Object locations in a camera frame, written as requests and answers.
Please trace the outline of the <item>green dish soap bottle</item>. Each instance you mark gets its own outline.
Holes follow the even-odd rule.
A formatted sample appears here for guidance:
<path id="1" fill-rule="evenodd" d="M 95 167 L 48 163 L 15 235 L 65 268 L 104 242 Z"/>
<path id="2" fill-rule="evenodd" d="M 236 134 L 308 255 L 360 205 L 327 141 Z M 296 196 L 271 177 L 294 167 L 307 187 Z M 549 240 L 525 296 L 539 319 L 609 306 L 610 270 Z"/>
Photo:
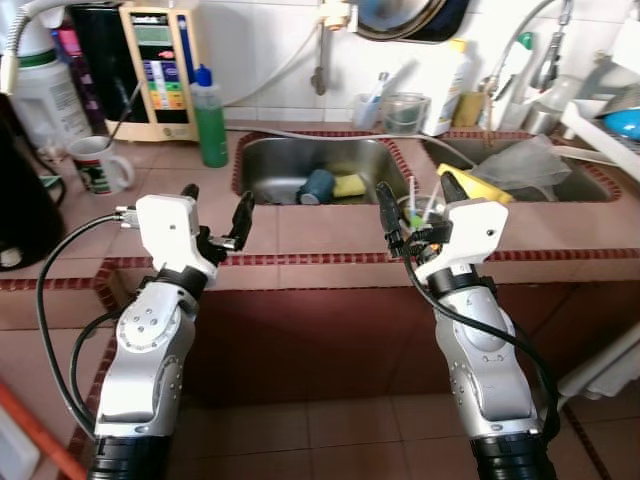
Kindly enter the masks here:
<path id="1" fill-rule="evenodd" d="M 205 64 L 195 69 L 195 82 L 189 86 L 189 93 L 195 109 L 202 163 L 209 168 L 221 168 L 229 163 L 224 102 L 212 72 Z"/>

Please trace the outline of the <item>folded white drying rack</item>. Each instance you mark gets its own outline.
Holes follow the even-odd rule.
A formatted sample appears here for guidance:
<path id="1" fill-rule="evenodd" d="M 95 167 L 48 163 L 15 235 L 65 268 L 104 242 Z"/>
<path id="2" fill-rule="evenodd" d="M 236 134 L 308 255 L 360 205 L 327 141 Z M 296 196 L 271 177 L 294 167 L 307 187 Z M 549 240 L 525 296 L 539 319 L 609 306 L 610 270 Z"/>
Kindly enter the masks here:
<path id="1" fill-rule="evenodd" d="M 636 324 L 559 379 L 557 408 L 562 410 L 573 397 L 581 396 L 590 401 L 616 397 L 627 384 L 639 378 L 640 326 Z"/>

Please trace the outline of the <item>steel cup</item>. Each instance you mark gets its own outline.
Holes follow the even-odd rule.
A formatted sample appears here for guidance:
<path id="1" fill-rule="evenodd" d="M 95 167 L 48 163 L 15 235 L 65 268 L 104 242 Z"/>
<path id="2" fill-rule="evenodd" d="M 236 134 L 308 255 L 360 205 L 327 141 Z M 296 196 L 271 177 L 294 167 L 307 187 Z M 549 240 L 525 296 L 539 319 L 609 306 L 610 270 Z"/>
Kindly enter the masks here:
<path id="1" fill-rule="evenodd" d="M 543 102 L 531 102 L 522 129 L 530 134 L 550 134 L 561 123 L 562 110 L 549 108 Z"/>

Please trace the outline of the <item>clear plastic bag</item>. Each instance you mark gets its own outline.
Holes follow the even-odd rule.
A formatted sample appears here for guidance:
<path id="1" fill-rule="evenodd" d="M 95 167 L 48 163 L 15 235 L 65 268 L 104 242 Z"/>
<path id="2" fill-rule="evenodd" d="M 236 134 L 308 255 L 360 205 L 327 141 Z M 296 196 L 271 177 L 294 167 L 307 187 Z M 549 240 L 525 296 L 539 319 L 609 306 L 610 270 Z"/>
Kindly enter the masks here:
<path id="1" fill-rule="evenodd" d="M 471 173 L 504 191 L 535 188 L 548 201 L 558 201 L 553 188 L 571 174 L 571 169 L 550 151 L 552 148 L 552 141 L 538 134 L 486 157 Z"/>

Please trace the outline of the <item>stainless steel sink basin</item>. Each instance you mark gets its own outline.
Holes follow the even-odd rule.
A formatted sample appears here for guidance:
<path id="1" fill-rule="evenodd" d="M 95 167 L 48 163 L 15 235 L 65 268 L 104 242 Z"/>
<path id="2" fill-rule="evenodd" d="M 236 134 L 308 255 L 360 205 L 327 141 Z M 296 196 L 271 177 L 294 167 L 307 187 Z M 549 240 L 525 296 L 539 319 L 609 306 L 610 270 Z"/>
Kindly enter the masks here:
<path id="1" fill-rule="evenodd" d="M 379 182 L 388 183 L 396 198 L 407 195 L 406 169 L 388 140 L 247 136 L 239 142 L 236 166 L 233 191 L 241 195 L 251 189 L 259 205 L 301 205 L 297 204 L 297 189 L 316 169 L 328 170 L 335 177 L 358 174 L 365 180 L 364 197 L 334 198 L 330 204 L 376 204 Z"/>
<path id="2" fill-rule="evenodd" d="M 426 138 L 422 146 L 436 165 L 448 164 L 471 173 L 486 157 L 531 137 L 535 136 L 525 132 L 449 132 Z M 595 166 L 582 165 L 562 156 L 561 160 L 570 166 L 571 174 L 553 188 L 558 201 L 552 202 L 611 202 L 621 196 L 620 187 Z M 520 202 L 548 201 L 535 188 L 506 192 Z"/>

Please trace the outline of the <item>chrome swivel faucet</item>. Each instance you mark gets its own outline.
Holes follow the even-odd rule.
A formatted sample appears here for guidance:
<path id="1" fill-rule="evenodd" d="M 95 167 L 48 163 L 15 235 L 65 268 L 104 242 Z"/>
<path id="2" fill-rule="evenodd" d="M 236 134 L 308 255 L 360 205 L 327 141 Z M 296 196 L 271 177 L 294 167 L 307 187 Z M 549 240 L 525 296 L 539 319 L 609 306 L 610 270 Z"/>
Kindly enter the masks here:
<path id="1" fill-rule="evenodd" d="M 512 76 L 507 76 L 504 81 L 504 64 L 511 55 L 513 46 L 520 40 L 525 28 L 538 17 L 538 14 L 548 8 L 550 4 L 561 3 L 561 12 L 557 17 L 557 31 L 550 36 L 547 49 L 538 56 L 530 54 L 530 59 L 535 60 L 532 67 L 525 67 L 520 72 L 513 72 Z M 500 124 L 506 118 L 506 111 L 509 105 L 520 104 L 524 93 L 536 90 L 543 93 L 549 90 L 556 83 L 561 67 L 561 47 L 564 41 L 564 31 L 572 20 L 573 4 L 575 0 L 541 0 L 540 3 L 526 14 L 515 27 L 506 46 L 500 55 L 500 59 L 495 64 L 492 73 L 489 74 L 485 83 L 486 105 L 485 122 L 483 123 L 488 131 L 499 131 Z"/>

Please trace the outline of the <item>yellow dish sponge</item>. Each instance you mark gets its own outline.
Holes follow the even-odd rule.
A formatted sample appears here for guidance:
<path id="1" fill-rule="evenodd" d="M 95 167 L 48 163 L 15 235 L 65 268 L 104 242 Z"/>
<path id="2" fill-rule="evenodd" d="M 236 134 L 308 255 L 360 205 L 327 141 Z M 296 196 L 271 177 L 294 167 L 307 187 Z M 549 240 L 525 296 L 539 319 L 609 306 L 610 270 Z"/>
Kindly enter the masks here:
<path id="1" fill-rule="evenodd" d="M 365 180 L 361 175 L 335 175 L 332 196 L 334 198 L 364 197 L 367 192 Z"/>

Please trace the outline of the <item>tan scrubbing sponge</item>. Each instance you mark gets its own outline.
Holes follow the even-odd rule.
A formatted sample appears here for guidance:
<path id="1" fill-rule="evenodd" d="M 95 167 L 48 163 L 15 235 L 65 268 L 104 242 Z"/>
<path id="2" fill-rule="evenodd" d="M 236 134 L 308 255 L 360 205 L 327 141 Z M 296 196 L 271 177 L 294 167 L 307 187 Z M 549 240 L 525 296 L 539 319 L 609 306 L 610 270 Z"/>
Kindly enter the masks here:
<path id="1" fill-rule="evenodd" d="M 470 128 L 479 124 L 488 101 L 488 96 L 481 92 L 465 92 L 458 96 L 456 109 L 451 124 L 453 127 Z"/>

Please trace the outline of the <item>teal plastic mug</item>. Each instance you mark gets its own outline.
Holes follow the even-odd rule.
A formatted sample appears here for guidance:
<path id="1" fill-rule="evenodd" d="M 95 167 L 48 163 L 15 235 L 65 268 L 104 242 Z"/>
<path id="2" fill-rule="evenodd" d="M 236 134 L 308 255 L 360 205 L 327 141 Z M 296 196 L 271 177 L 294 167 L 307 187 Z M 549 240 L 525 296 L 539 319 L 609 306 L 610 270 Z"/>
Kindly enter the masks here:
<path id="1" fill-rule="evenodd" d="M 330 204 L 334 200 L 335 186 L 337 186 L 337 178 L 333 173 L 324 169 L 312 170 L 302 186 L 297 189 L 297 204 Z"/>

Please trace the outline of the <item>black kettle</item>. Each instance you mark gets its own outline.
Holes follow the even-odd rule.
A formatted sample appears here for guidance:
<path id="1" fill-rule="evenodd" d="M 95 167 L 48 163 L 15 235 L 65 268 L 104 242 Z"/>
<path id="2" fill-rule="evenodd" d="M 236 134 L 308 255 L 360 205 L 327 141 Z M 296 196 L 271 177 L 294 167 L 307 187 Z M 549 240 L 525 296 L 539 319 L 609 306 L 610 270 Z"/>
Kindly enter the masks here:
<path id="1" fill-rule="evenodd" d="M 22 148 L 12 105 L 0 95 L 0 273 L 44 261 L 64 237 L 64 221 Z"/>

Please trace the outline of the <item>yellow bowl with grey base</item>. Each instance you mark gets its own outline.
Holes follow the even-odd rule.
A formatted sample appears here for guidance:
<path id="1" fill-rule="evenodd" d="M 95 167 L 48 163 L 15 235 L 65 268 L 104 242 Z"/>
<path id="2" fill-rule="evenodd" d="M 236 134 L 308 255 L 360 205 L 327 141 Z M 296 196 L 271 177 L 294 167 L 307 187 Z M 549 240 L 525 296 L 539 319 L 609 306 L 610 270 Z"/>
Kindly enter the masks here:
<path id="1" fill-rule="evenodd" d="M 515 201 L 515 197 L 509 195 L 509 193 L 503 191 L 503 189 L 475 177 L 475 175 L 466 172 L 466 170 L 461 170 L 456 168 L 456 166 L 448 164 L 440 164 L 438 168 L 436 168 L 436 174 L 440 177 L 440 186 L 442 186 L 442 173 L 445 172 L 452 172 L 456 175 L 462 187 L 466 188 L 468 198 L 486 198 L 486 200 L 499 202 L 499 204 L 503 205 L 512 204 L 512 202 Z"/>

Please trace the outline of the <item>clear plastic tub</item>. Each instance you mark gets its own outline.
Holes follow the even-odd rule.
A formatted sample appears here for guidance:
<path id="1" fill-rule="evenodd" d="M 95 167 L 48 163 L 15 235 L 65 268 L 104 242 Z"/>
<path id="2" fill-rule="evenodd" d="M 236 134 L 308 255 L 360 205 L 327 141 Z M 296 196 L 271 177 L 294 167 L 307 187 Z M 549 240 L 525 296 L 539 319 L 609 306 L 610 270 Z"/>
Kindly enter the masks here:
<path id="1" fill-rule="evenodd" d="M 390 93 L 381 101 L 381 127 L 388 134 L 419 133 L 429 102 L 422 93 Z"/>

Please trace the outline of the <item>large white plastic jug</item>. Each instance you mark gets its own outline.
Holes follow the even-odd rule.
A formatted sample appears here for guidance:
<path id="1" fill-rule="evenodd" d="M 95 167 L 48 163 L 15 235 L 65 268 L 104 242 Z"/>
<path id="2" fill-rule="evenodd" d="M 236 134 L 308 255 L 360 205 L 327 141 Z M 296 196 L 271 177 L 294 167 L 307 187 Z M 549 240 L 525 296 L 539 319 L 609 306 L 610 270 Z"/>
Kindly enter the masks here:
<path id="1" fill-rule="evenodd" d="M 49 28 L 32 20 L 20 36 L 19 61 L 12 104 L 29 141 L 36 148 L 64 148 L 92 128 L 67 64 Z"/>

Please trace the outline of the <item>clear toothbrush cup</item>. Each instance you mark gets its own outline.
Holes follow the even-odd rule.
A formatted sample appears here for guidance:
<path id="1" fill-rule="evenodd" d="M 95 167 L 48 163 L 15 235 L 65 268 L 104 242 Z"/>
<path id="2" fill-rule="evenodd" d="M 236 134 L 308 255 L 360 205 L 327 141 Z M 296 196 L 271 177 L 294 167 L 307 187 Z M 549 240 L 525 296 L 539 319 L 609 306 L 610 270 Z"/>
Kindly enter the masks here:
<path id="1" fill-rule="evenodd" d="M 352 108 L 351 122 L 357 131 L 372 131 L 379 123 L 383 93 L 360 93 Z"/>

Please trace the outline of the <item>white plastic dish rack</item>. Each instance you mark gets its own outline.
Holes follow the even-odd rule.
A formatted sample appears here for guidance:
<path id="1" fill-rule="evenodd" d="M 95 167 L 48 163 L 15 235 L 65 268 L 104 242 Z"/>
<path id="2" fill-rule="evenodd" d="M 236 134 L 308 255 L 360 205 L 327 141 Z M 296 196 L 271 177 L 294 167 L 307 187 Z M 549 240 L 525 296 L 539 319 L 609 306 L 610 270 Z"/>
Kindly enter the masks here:
<path id="1" fill-rule="evenodd" d="M 584 81 L 580 93 L 564 108 L 561 123 L 570 136 L 576 134 L 609 161 L 640 182 L 640 148 L 636 141 L 622 141 L 602 127 L 598 116 L 613 111 L 639 109 L 639 84 L 625 87 L 603 86 L 602 79 L 620 67 L 605 61 L 595 65 Z"/>

